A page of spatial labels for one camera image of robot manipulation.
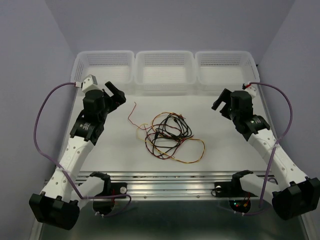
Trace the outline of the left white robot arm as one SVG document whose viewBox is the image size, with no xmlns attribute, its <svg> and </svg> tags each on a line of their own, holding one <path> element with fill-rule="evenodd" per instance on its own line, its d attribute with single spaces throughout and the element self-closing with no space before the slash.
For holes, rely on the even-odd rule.
<svg viewBox="0 0 320 240">
<path fill-rule="evenodd" d="M 110 81 L 105 86 L 112 95 L 94 83 L 81 84 L 83 109 L 70 131 L 65 152 L 60 161 L 53 160 L 56 169 L 41 192 L 29 199 L 29 206 L 40 223 L 70 230 L 90 200 L 128 197 L 125 193 L 114 195 L 110 176 L 98 171 L 91 173 L 80 187 L 75 185 L 82 165 L 104 131 L 107 116 L 126 102 L 124 92 Z"/>
</svg>

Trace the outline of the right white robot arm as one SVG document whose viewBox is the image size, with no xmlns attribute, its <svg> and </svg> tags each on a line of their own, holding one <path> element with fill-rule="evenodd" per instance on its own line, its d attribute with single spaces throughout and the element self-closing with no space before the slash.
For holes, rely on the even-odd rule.
<svg viewBox="0 0 320 240">
<path fill-rule="evenodd" d="M 217 110 L 221 103 L 225 104 L 220 110 L 221 115 L 232 121 L 237 132 L 257 151 L 276 182 L 243 170 L 234 173 L 230 181 L 215 182 L 215 196 L 240 198 L 253 194 L 272 205 L 282 220 L 314 211 L 320 200 L 319 179 L 310 178 L 300 170 L 280 146 L 267 121 L 254 114 L 254 92 L 251 87 L 235 91 L 224 89 L 212 109 Z"/>
</svg>

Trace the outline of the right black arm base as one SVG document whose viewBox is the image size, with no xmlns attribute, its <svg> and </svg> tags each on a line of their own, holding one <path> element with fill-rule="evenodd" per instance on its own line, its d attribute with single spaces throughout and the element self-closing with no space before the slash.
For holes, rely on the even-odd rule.
<svg viewBox="0 0 320 240">
<path fill-rule="evenodd" d="M 218 181 L 214 183 L 211 195 L 217 198 L 229 198 L 229 206 L 236 213 L 245 215 L 253 215 L 249 213 L 251 209 L 251 197 L 256 197 L 251 192 L 244 191 L 240 179 L 253 174 L 252 171 L 243 170 L 232 175 L 230 181 Z"/>
</svg>

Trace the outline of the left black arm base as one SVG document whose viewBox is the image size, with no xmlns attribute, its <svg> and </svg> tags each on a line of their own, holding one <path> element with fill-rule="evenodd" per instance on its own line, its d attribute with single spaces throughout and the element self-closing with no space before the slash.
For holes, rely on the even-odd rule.
<svg viewBox="0 0 320 240">
<path fill-rule="evenodd" d="M 116 216 L 130 204 L 131 197 L 127 194 L 126 182 L 112 182 L 110 175 L 98 171 L 91 173 L 90 178 L 99 180 L 98 192 L 91 198 L 96 215 L 103 218 Z M 126 198 L 129 198 L 128 203 L 122 209 L 116 210 L 116 200 Z"/>
</svg>

